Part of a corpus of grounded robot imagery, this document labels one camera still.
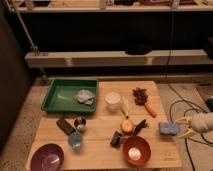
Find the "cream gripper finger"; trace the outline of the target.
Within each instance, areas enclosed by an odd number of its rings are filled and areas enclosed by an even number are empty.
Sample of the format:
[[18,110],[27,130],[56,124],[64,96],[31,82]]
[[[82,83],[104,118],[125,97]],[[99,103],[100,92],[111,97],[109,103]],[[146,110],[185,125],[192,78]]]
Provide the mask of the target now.
[[192,116],[185,116],[175,120],[176,123],[179,124],[188,124],[192,120]]
[[195,134],[196,134],[196,132],[193,129],[188,128],[186,132],[184,132],[181,135],[178,135],[178,138],[180,138],[180,139],[186,139],[186,138],[194,136]]

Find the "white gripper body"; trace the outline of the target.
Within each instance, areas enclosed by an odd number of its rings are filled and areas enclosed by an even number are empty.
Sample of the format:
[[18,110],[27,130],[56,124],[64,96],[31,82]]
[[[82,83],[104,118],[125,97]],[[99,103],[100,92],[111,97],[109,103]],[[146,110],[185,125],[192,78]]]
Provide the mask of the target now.
[[192,116],[190,127],[198,133],[207,133],[213,130],[213,113],[200,113]]

